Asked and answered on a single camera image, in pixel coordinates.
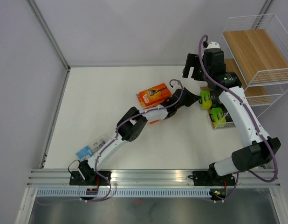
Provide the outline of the small green black razor box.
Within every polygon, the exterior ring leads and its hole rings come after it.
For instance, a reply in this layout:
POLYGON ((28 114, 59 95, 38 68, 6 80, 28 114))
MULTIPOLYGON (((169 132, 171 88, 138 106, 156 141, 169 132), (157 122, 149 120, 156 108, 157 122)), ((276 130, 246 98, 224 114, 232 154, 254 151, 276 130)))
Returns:
POLYGON ((209 110, 222 106, 218 91, 201 90, 199 103, 202 110, 209 110))

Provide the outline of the large green black razor box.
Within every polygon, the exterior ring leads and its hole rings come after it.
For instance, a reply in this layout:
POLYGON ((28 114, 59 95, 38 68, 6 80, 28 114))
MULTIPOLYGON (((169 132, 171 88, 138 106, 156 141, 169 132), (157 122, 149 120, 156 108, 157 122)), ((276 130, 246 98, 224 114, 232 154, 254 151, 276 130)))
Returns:
POLYGON ((222 105, 220 107, 215 107, 210 110, 210 119, 214 126, 218 124, 224 124, 226 122, 233 122, 228 110, 222 105))

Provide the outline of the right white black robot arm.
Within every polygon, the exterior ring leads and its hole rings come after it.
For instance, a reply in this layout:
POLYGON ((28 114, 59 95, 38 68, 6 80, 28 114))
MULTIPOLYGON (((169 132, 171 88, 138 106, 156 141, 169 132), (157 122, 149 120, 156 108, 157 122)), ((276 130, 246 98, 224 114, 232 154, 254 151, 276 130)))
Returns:
POLYGON ((273 182, 278 175, 276 153, 281 147, 279 138, 272 138, 258 121, 245 96, 242 83, 237 74, 226 70, 224 51, 217 42, 207 42, 203 36, 199 43, 198 54, 188 54, 183 77, 191 75, 196 81, 205 81, 207 86, 217 92, 218 98, 230 114, 242 143, 242 148, 234 151, 230 157, 209 166, 207 178, 212 184, 219 184, 225 175, 251 172, 269 162, 274 165, 274 176, 262 179, 273 182))

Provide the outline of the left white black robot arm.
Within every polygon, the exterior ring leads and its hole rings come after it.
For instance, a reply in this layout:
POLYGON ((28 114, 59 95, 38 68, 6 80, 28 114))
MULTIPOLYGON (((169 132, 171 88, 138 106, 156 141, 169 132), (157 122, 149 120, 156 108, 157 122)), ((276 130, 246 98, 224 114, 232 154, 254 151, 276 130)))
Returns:
POLYGON ((170 81, 170 86, 176 89, 172 95, 143 110, 131 107, 119 120, 114 134, 109 139, 102 136, 80 149, 76 153, 78 168, 69 171, 69 184, 106 186, 110 181, 111 172, 101 171, 101 165, 120 147, 136 140, 148 123, 168 119, 175 115, 179 108, 189 107, 200 99, 200 96, 191 93, 176 79, 170 81))

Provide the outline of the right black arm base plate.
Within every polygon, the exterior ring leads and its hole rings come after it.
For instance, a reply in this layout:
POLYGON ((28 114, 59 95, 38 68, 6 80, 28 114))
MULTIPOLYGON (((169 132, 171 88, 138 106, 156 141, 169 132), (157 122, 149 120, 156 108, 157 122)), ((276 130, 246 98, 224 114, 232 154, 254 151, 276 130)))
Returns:
POLYGON ((188 176, 193 180, 194 186, 234 186, 235 178, 232 174, 219 176, 218 178, 211 178, 207 171, 193 171, 188 176))

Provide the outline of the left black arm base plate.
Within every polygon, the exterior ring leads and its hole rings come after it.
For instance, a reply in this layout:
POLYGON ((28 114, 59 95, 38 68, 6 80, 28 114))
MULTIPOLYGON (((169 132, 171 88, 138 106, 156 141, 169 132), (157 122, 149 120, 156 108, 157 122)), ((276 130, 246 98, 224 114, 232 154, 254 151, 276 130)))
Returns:
POLYGON ((70 186, 107 186, 107 181, 99 176, 96 172, 92 172, 88 177, 83 178, 79 171, 72 171, 69 180, 70 186))

